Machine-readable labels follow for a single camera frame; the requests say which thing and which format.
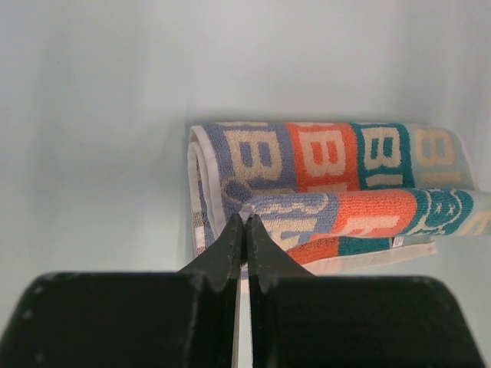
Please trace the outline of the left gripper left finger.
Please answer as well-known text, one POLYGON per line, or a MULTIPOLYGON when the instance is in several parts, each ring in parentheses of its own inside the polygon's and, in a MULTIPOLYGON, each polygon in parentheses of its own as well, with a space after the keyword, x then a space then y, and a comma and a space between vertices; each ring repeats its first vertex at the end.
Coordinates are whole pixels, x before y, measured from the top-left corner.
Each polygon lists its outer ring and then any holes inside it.
POLYGON ((243 223, 177 272, 52 272, 1 338, 3 367, 234 367, 243 223))

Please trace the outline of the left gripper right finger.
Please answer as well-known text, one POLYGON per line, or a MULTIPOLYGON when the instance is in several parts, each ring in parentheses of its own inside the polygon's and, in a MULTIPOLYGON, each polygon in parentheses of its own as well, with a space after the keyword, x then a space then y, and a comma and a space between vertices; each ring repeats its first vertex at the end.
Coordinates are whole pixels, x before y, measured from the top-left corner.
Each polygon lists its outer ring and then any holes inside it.
POLYGON ((315 276, 245 225, 255 367, 482 367, 460 306, 421 276, 315 276))

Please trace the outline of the striped rabbit text towel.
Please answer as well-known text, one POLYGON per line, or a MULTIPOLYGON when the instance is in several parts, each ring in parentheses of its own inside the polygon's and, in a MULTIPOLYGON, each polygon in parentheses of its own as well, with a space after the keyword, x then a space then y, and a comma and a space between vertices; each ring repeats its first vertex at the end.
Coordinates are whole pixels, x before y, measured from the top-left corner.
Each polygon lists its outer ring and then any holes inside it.
POLYGON ((461 140, 404 123, 221 122, 193 126, 187 152, 193 245, 232 215, 316 274, 431 255, 437 236, 490 233, 461 140))

